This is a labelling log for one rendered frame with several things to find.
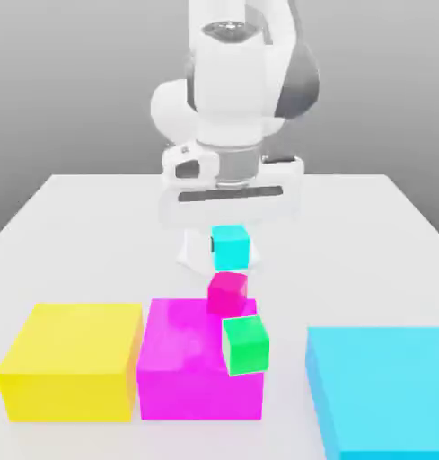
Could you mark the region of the large cyan box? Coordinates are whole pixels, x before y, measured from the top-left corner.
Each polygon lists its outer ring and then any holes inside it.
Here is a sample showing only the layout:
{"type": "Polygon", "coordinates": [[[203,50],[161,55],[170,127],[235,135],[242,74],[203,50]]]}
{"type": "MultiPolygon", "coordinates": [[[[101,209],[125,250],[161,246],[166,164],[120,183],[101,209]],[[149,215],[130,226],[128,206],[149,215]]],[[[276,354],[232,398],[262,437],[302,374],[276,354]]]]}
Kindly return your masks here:
{"type": "Polygon", "coordinates": [[[439,460],[439,327],[310,327],[326,460],[439,460]]]}

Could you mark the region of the large magenta box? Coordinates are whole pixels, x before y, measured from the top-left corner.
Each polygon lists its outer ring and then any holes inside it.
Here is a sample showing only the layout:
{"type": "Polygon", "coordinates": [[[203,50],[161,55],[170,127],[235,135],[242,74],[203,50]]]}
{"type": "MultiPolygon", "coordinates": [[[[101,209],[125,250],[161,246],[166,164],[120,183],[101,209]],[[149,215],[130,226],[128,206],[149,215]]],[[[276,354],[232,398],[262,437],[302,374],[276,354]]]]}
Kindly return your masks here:
{"type": "Polygon", "coordinates": [[[155,298],[136,367],[142,420],[260,420],[264,375],[230,376],[204,298],[155,298]]]}

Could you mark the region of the small cyan cube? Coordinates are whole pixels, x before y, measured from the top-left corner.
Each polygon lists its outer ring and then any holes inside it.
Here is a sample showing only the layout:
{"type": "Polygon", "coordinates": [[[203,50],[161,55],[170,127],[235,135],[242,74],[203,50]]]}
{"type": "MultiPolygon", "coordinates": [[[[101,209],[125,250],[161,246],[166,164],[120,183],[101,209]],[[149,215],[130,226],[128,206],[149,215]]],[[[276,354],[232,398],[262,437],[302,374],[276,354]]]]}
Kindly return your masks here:
{"type": "Polygon", "coordinates": [[[217,271],[246,270],[249,267],[250,236],[244,226],[213,226],[211,236],[217,271]]]}

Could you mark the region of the small green cube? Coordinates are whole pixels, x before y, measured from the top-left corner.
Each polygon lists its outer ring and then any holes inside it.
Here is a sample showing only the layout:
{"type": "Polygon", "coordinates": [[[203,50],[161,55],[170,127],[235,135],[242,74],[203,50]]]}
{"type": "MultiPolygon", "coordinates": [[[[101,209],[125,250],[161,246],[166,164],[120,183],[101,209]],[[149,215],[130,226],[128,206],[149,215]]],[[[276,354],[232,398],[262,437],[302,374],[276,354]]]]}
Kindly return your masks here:
{"type": "Polygon", "coordinates": [[[266,372],[269,336],[258,314],[222,320],[222,352],[230,376],[266,372]]]}

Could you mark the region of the large yellow box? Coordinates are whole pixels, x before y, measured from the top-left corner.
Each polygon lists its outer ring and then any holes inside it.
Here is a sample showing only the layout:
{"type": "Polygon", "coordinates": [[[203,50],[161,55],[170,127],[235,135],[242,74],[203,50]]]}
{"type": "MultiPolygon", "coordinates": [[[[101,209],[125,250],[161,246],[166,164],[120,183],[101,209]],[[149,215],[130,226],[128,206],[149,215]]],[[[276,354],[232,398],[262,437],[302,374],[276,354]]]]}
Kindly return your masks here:
{"type": "Polygon", "coordinates": [[[0,364],[11,422],[129,422],[140,304],[37,304],[0,364]]]}

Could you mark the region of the small pink cube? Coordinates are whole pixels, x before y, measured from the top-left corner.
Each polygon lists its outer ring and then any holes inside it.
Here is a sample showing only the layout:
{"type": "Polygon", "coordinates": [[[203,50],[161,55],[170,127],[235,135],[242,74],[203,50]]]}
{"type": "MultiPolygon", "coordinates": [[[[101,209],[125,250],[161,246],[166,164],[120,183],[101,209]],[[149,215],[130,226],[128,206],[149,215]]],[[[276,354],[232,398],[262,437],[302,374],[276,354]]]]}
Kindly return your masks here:
{"type": "Polygon", "coordinates": [[[207,289],[207,310],[222,317],[242,314],[247,302],[248,278],[245,274],[220,271],[210,281],[207,289]]]}

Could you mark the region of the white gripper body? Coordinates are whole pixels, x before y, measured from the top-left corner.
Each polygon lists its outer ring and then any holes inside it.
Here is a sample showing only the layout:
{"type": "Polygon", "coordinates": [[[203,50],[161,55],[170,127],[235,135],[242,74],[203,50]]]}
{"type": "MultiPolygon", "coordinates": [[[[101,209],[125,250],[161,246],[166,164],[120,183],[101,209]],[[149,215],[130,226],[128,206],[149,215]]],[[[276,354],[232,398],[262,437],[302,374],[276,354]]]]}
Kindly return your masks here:
{"type": "Polygon", "coordinates": [[[168,226],[255,224],[293,216],[300,207],[301,178],[252,181],[241,187],[188,187],[162,180],[160,220],[168,226]]]}

